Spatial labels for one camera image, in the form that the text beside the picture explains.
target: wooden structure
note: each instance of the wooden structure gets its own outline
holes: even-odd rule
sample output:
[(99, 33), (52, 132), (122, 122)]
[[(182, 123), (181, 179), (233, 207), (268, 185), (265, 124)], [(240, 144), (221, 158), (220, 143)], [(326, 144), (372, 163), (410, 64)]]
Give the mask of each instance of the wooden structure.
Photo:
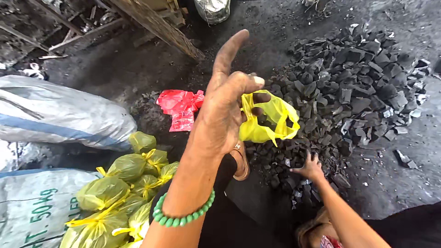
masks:
[[(179, 9), (177, 0), (107, 0), (114, 12), (117, 12), (120, 16), (110, 23), (104, 24), (100, 27), (95, 27), (83, 14), (77, 13), (70, 19), (66, 19), (52, 8), (46, 5), (42, 0), (28, 0), (31, 3), (37, 5), (39, 8), (48, 13), (56, 21), (62, 23), (69, 28), (69, 31), (64, 40), (52, 47), (47, 47), (36, 39), (22, 34), (21, 32), (9, 27), (5, 23), (0, 22), (0, 29), (9, 32), (12, 35), (17, 36), (20, 39), (30, 43), (34, 47), (38, 47), (50, 55), (56, 55), (57, 51), (66, 48), (75, 42), (83, 38), (94, 38), (106, 31), (113, 30), (125, 23), (129, 23), (130, 18), (136, 20), (144, 28), (149, 30), (151, 34), (135, 41), (135, 46), (141, 45), (143, 42), (150, 40), (154, 35), (161, 38), (167, 44), (177, 47), (183, 53), (189, 55), (197, 61), (203, 60), (205, 57), (201, 51), (193, 46), (193, 44), (185, 37), (185, 35), (179, 31), (176, 27), (173, 27), (164, 18), (168, 18), (171, 23), (176, 26), (185, 24), (181, 9)], [(96, 6), (92, 9), (90, 19), (93, 19), (96, 12)], [(88, 32), (81, 31), (71, 20), (80, 16), (81, 19), (94, 28)]]

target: reaching hand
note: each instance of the reaching hand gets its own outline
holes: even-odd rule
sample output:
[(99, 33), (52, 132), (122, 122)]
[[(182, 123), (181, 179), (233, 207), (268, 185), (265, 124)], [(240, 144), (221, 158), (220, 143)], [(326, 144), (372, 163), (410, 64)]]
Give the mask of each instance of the reaching hand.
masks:
[(187, 150), (222, 158), (237, 144), (239, 126), (243, 121), (241, 96), (259, 90), (265, 84), (264, 79), (243, 72), (236, 71), (230, 75), (231, 62), (248, 37), (248, 30), (236, 33), (217, 53), (213, 75), (193, 125)]
[(311, 159), (309, 150), (306, 151), (305, 165), (300, 169), (290, 169), (290, 171), (299, 173), (313, 182), (325, 178), (325, 174), (321, 169), (321, 162), (318, 160), (318, 154), (315, 154), (314, 159)]

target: green beaded bracelet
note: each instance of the green beaded bracelet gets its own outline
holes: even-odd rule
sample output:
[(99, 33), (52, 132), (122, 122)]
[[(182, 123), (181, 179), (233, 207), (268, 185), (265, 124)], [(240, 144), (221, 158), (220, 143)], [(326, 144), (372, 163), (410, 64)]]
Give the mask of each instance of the green beaded bracelet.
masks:
[(185, 226), (186, 224), (192, 222), (193, 220), (198, 219), (206, 211), (208, 211), (208, 209), (213, 204), (215, 197), (214, 190), (212, 190), (207, 202), (204, 205), (202, 205), (202, 207), (200, 207), (198, 210), (196, 210), (194, 213), (180, 218), (169, 218), (165, 216), (164, 213), (162, 212), (162, 204), (164, 204), (164, 199), (166, 195), (167, 193), (161, 196), (158, 202), (156, 203), (155, 208), (153, 208), (153, 219), (157, 221), (160, 225), (164, 225), (166, 227)]

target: charcoal pile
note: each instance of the charcoal pile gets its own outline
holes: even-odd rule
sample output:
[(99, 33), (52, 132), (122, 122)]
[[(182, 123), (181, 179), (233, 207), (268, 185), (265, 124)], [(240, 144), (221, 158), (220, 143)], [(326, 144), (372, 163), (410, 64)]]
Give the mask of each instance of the charcoal pile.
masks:
[[(302, 167), (306, 149), (319, 154), (336, 191), (349, 188), (344, 157), (356, 146), (407, 133), (419, 105), (429, 98), (429, 62), (397, 48), (393, 33), (351, 25), (325, 38), (299, 40), (288, 48), (291, 63), (265, 89), (291, 104), (300, 117), (292, 140), (247, 144), (250, 163), (261, 164), (271, 186), (292, 194), (293, 208), (321, 201), (310, 181), (289, 172)], [(264, 118), (260, 125), (273, 128)]]

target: blue stripe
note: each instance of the blue stripe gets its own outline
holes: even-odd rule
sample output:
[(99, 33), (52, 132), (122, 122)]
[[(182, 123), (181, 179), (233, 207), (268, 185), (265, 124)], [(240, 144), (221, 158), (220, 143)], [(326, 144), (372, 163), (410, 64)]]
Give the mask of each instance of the blue stripe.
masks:
[(0, 125), (11, 128), (21, 128), (35, 132), (55, 134), (70, 139), (85, 139), (91, 142), (97, 142), (101, 146), (112, 147), (118, 150), (130, 150), (131, 148), (130, 143), (127, 141), (120, 142), (108, 136), (90, 134), (72, 128), (55, 126), (52, 124), (36, 122), (33, 120), (26, 120), (20, 117), (9, 116), (1, 113), (0, 113)]
[(70, 169), (70, 168), (23, 169), (23, 170), (15, 170), (15, 171), (8, 171), (8, 172), (0, 172), (0, 178), (3, 178), (3, 177), (14, 177), (14, 176), (21, 176), (21, 175), (28, 175), (28, 174), (35, 174), (35, 173), (40, 173), (40, 172), (45, 172), (45, 171), (66, 170), (66, 169), (91, 173), (90, 171), (84, 171), (84, 170), (80, 170), (80, 169)]

